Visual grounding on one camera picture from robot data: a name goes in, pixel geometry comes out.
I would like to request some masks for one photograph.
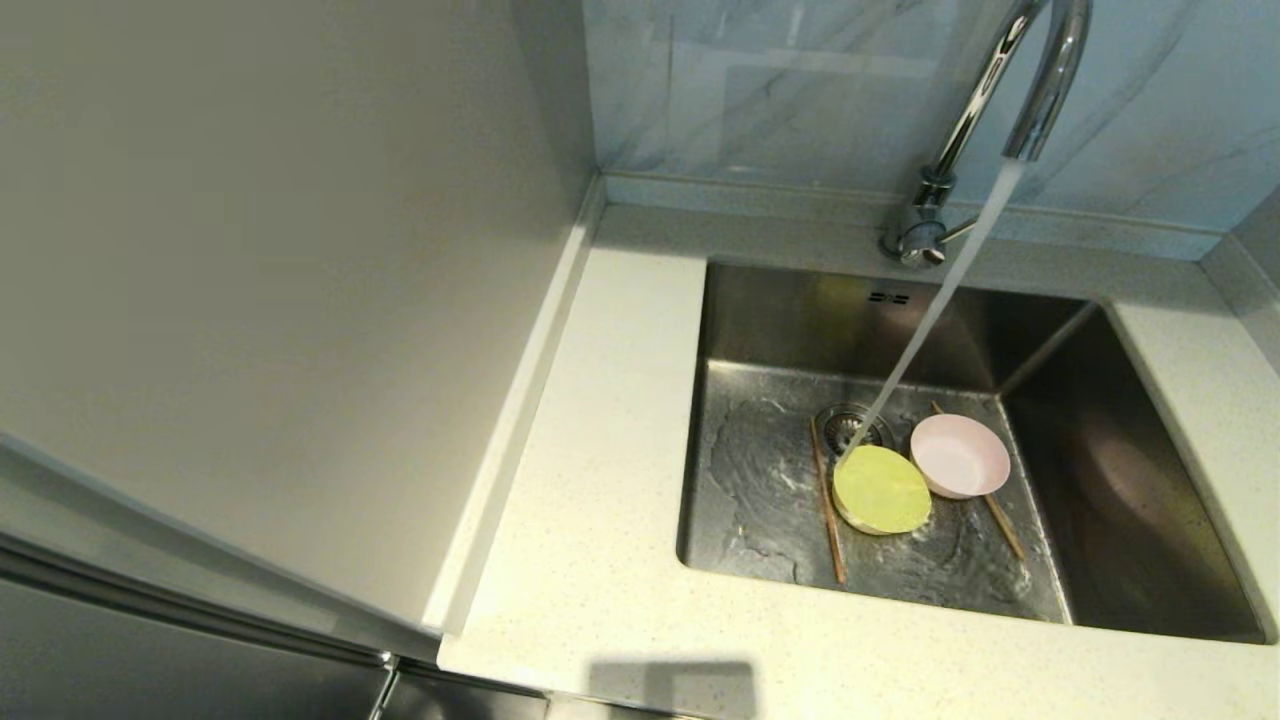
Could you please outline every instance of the faucet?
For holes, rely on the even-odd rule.
[[[1084,53],[1092,0],[1018,0],[1009,12],[951,135],[942,143],[933,164],[920,168],[920,184],[911,204],[899,213],[896,227],[881,237],[881,249],[904,265],[928,268],[942,264],[946,260],[946,243],[973,228],[974,220],[970,219],[947,231],[941,220],[942,205],[956,182],[952,170],[982,111],[996,92],[1009,60],[1032,22],[1050,1],[1053,4],[1053,24],[1048,31],[1044,54],[1004,151],[1005,158],[1025,161],[1039,158]]]

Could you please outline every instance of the sink basin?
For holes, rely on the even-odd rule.
[[[1196,484],[1093,302],[960,288],[881,416],[906,454],[931,402],[1012,456],[993,495],[934,496],[929,521],[872,537],[841,523],[836,583],[810,420],[847,442],[936,286],[710,265],[678,555],[690,568],[1119,630],[1263,643]]]

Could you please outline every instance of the drain strainer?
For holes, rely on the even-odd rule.
[[[837,456],[844,455],[849,450],[849,443],[852,442],[854,434],[858,433],[858,428],[865,421],[868,413],[868,407],[851,404],[832,405],[818,413],[818,430],[822,433],[822,441],[826,443],[827,451]],[[863,445],[876,445],[893,450],[893,434],[890,433],[884,420],[876,418],[872,421],[870,429],[863,437]]]

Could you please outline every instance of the bowl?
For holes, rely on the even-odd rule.
[[[1009,450],[987,425],[964,415],[933,415],[911,433],[911,460],[929,489],[964,500],[1000,489]]]

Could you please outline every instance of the white countertop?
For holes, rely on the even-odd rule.
[[[1275,717],[1280,648],[718,575],[676,557],[707,258],[909,279],[870,231],[611,206],[448,670],[713,717]],[[1267,618],[1280,378],[1199,266],[988,245],[965,284],[1103,299]]]

